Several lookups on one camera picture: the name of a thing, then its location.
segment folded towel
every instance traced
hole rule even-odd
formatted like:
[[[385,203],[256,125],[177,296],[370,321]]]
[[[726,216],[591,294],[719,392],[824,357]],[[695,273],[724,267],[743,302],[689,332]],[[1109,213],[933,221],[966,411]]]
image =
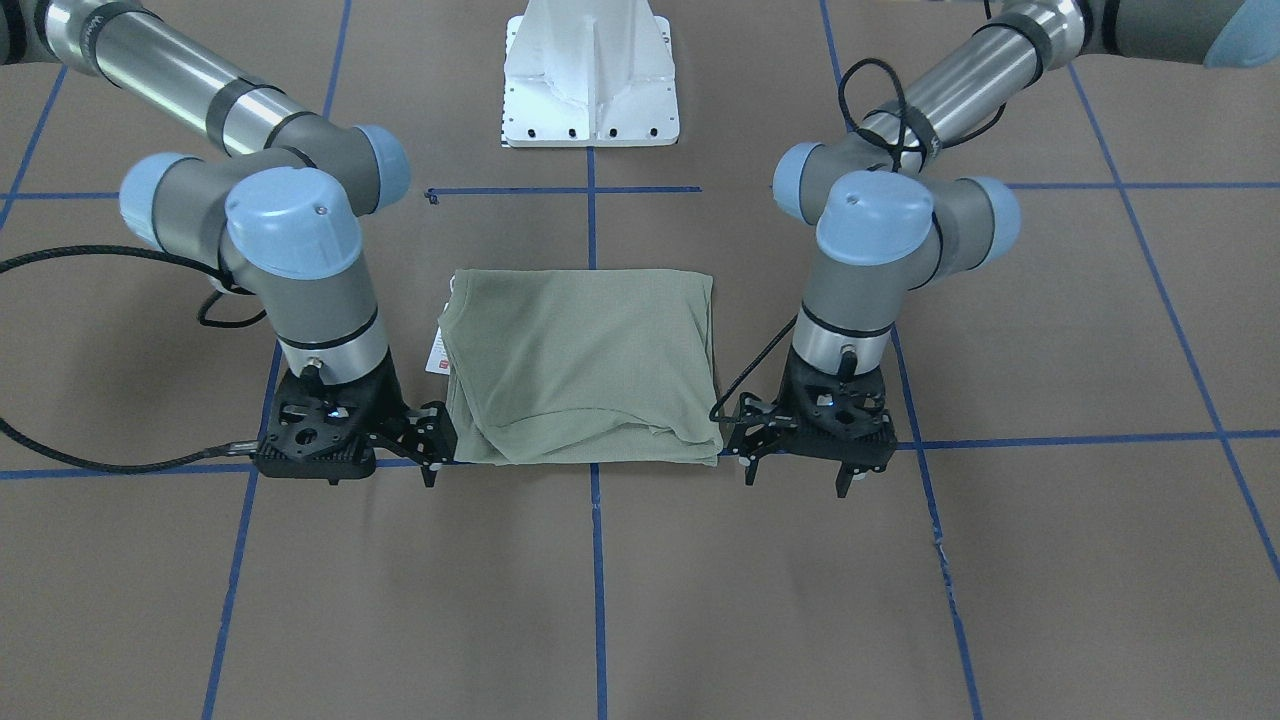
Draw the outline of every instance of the folded towel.
[[[458,270],[440,315],[454,457],[714,465],[712,278]]]

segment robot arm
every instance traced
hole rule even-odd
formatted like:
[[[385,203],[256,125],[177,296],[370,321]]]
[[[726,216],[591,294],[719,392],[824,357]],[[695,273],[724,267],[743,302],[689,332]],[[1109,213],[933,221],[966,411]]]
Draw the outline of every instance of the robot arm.
[[[841,497],[854,478],[884,469],[897,439],[879,361],[906,292],[992,261],[1021,224],[1016,199],[998,181],[938,182],[919,173],[1021,88],[1082,53],[1260,65],[1280,54],[1280,3],[1006,3],[855,132],[831,146],[788,150],[773,177],[774,200],[817,225],[818,250],[777,398],[744,393],[728,419],[736,425],[730,448],[748,466],[748,484],[760,457],[777,451],[840,460]],[[901,173],[876,172],[891,164]]]
[[[289,372],[259,469],[335,483],[371,474],[385,447],[433,484],[452,425],[443,404],[411,411],[401,398],[356,220],[407,192],[399,141],[376,126],[333,126],[136,3],[0,8],[0,56],[104,77],[230,155],[145,159],[124,179],[120,210],[154,249],[229,270],[261,299]]]

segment white plastic base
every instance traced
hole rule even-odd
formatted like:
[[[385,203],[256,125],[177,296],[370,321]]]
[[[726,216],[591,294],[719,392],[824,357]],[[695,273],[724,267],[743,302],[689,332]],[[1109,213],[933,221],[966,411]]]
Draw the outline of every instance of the white plastic base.
[[[530,0],[507,23],[502,142],[637,147],[680,137],[671,23],[648,0]]]

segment light blue cap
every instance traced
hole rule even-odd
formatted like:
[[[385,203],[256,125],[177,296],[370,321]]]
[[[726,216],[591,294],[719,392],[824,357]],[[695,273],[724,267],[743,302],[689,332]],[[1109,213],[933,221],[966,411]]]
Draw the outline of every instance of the light blue cap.
[[[822,147],[822,143],[796,145],[782,155],[773,170],[773,201],[783,213],[797,220],[804,220],[804,213],[800,210],[800,177],[804,174],[804,164],[809,161],[809,154],[815,147]]]
[[[315,168],[255,173],[227,196],[227,232],[273,275],[320,281],[360,259],[360,223],[342,184]]]
[[[160,241],[156,240],[156,227],[152,217],[156,202],[156,188],[160,187],[160,181],[164,179],[164,174],[169,172],[169,168],[191,158],[193,156],[179,152],[160,152],[159,155],[145,158],[137,165],[129,168],[129,172],[124,176],[124,182],[120,183],[120,217],[124,218],[124,224],[129,225],[133,234],[141,237],[142,242],[156,250],[164,250],[160,247]]]
[[[374,146],[374,159],[378,160],[378,206],[381,210],[397,202],[408,192],[408,183],[412,179],[412,170],[408,167],[408,155],[389,129],[379,126],[356,126],[356,129],[365,133],[369,145]]]
[[[1256,68],[1280,55],[1280,0],[1245,0],[1204,55],[1206,68]]]
[[[1018,204],[1018,197],[1009,186],[996,178],[963,178],[978,183],[978,187],[987,193],[991,201],[991,211],[996,219],[996,231],[991,237],[991,250],[987,258],[978,264],[978,268],[1000,258],[1014,246],[1018,233],[1023,229],[1023,208]]]
[[[858,170],[831,187],[818,247],[846,265],[887,265],[915,252],[932,227],[927,187],[897,173]]]

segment blue tape grid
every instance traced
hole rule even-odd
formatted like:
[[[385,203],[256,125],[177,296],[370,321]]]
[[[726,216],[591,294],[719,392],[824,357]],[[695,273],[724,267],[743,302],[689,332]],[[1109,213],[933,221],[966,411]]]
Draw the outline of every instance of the blue tape grid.
[[[832,72],[835,78],[838,81],[841,74],[841,65],[838,56],[836,54],[835,37],[831,26],[831,18],[827,9],[826,0],[819,0],[819,8],[822,10],[823,29],[826,32],[826,38],[828,49],[831,51]],[[324,115],[328,117],[332,106],[333,99],[337,91],[338,78],[340,74],[342,56],[346,47],[347,27],[349,24],[352,10],[351,0],[343,3],[343,17],[342,24],[338,33],[338,42],[334,50],[334,63],[329,77],[329,87],[324,104]],[[1267,556],[1272,564],[1277,578],[1280,578],[1280,560],[1276,557],[1275,546],[1267,533],[1267,529],[1262,521],[1258,512],[1257,505],[1253,501],[1252,493],[1249,491],[1248,483],[1239,468],[1235,459],[1234,450],[1231,447],[1231,439],[1277,439],[1280,438],[1280,429],[1260,429],[1260,430],[1226,430],[1222,427],[1221,419],[1217,415],[1216,407],[1208,393],[1208,388],[1204,384],[1203,377],[1199,373],[1198,364],[1196,363],[1194,355],[1190,348],[1190,343],[1187,340],[1185,332],[1183,331],[1181,323],[1174,309],[1172,301],[1164,286],[1164,281],[1160,275],[1160,270],[1156,265],[1155,258],[1151,252],[1149,245],[1147,243],[1146,233],[1142,229],[1142,224],[1138,220],[1137,213],[1129,201],[1129,190],[1277,190],[1280,188],[1280,182],[1179,182],[1179,183],[1125,183],[1120,178],[1120,173],[1115,165],[1111,156],[1110,149],[1102,135],[1101,127],[1097,122],[1097,117],[1093,113],[1092,105],[1088,100],[1088,95],[1084,91],[1083,83],[1080,82],[1074,68],[1069,68],[1073,82],[1075,83],[1080,101],[1084,104],[1085,113],[1089,117],[1089,122],[1093,127],[1094,135],[1102,149],[1103,156],[1111,169],[1114,182],[1110,183],[1012,183],[1010,187],[1023,191],[1043,191],[1043,190],[1115,190],[1121,193],[1125,209],[1129,214],[1130,222],[1134,227],[1134,232],[1138,236],[1139,243],[1142,245],[1144,258],[1148,264],[1148,269],[1156,281],[1157,288],[1161,295],[1161,300],[1165,304],[1166,311],[1170,315],[1170,320],[1174,324],[1174,329],[1178,334],[1179,342],[1183,347],[1184,355],[1187,356],[1188,364],[1192,368],[1193,375],[1197,380],[1197,387],[1201,391],[1202,398],[1206,404],[1206,410],[1213,421],[1213,432],[1211,433],[1152,433],[1152,434],[1117,434],[1117,436],[1083,436],[1083,437],[1030,437],[1030,438],[984,438],[984,439],[957,439],[957,441],[924,441],[920,438],[919,423],[915,414],[914,400],[910,395],[910,384],[906,370],[906,361],[902,352],[901,343],[899,341],[896,329],[893,332],[893,345],[899,355],[899,368],[902,375],[904,386],[904,398],[908,405],[908,416],[911,425],[913,442],[904,443],[905,450],[914,450],[916,454],[916,460],[920,466],[922,482],[924,484],[925,498],[929,507],[931,520],[933,523],[934,532],[934,544],[938,552],[940,566],[943,575],[943,584],[947,591],[947,601],[952,612],[952,623],[955,625],[956,641],[959,651],[961,655],[961,664],[965,671],[965,679],[970,694],[970,705],[974,717],[982,717],[982,707],[979,702],[979,696],[977,691],[977,683],[973,676],[972,664],[969,661],[968,642],[964,635],[964,625],[960,619],[959,610],[956,607],[955,591],[951,583],[950,562],[942,548],[942,525],[940,514],[937,510],[937,502],[933,496],[932,479],[928,470],[928,459],[925,451],[929,450],[965,450],[965,448],[991,448],[991,447],[1052,447],[1052,446],[1078,446],[1078,445],[1130,445],[1130,443],[1149,443],[1149,442],[1207,442],[1215,441],[1220,442],[1224,454],[1231,466],[1233,474],[1236,479],[1242,496],[1244,497],[1245,505],[1249,514],[1254,521],[1258,530],[1258,536],[1266,548]],[[3,206],[0,206],[0,229],[4,228],[8,222],[9,214],[13,205],[17,201],[49,201],[49,200],[114,200],[118,197],[115,192],[22,192],[22,182],[27,174],[31,165],[32,158],[35,155],[36,147],[40,142],[40,137],[44,128],[49,120],[49,115],[52,110],[54,102],[61,90],[63,82],[67,76],[67,68],[63,68],[56,76],[54,85],[50,90],[49,97],[42,108],[40,118],[36,127],[31,135],[27,143],[27,149],[23,154],[22,163],[18,172],[13,179],[13,183],[8,192],[0,192],[0,200],[3,200]],[[598,195],[602,193],[682,193],[682,192],[700,192],[701,188],[696,186],[637,186],[637,187],[598,187],[595,184],[595,151],[594,149],[588,149],[588,183],[585,187],[472,187],[472,188],[431,188],[428,191],[428,199],[433,202],[438,202],[440,196],[476,196],[476,195],[585,195],[588,199],[588,236],[589,236],[589,266],[595,269],[596,266],[596,206],[595,200]],[[264,393],[262,405],[262,423],[265,424],[269,416],[269,409],[275,393],[275,378],[280,369],[280,354],[279,348],[271,359],[271,370],[266,382],[266,391]],[[398,461],[389,460],[380,465],[396,466]],[[244,546],[247,541],[250,519],[253,509],[253,498],[256,495],[257,486],[257,473],[248,464],[243,462],[224,462],[224,464],[204,464],[193,465],[182,469],[168,470],[160,474],[236,474],[236,473],[248,473],[248,483],[246,487],[244,501],[241,512],[241,521],[237,529],[236,550],[233,552],[232,568],[228,575],[228,591],[223,606],[221,621],[219,625],[218,641],[215,644],[214,660],[210,667],[210,680],[206,689],[204,715],[206,720],[212,716],[214,705],[218,694],[218,683],[221,673],[223,657],[225,653],[227,641],[230,632],[230,620],[234,611],[236,591],[239,580],[241,564],[243,561]],[[93,473],[88,470],[78,469],[51,469],[51,470],[3,470],[0,471],[0,480],[31,480],[31,479],[58,479],[58,478],[87,478],[99,477],[100,473]],[[596,623],[596,688],[598,688],[598,716],[605,719],[608,715],[608,693],[607,693],[607,664],[605,664],[605,614],[604,614],[604,552],[603,552],[603,533],[602,533],[602,497],[600,497],[600,471],[599,465],[591,465],[590,468],[591,479],[591,518],[593,518],[593,566],[595,574],[595,623]]]

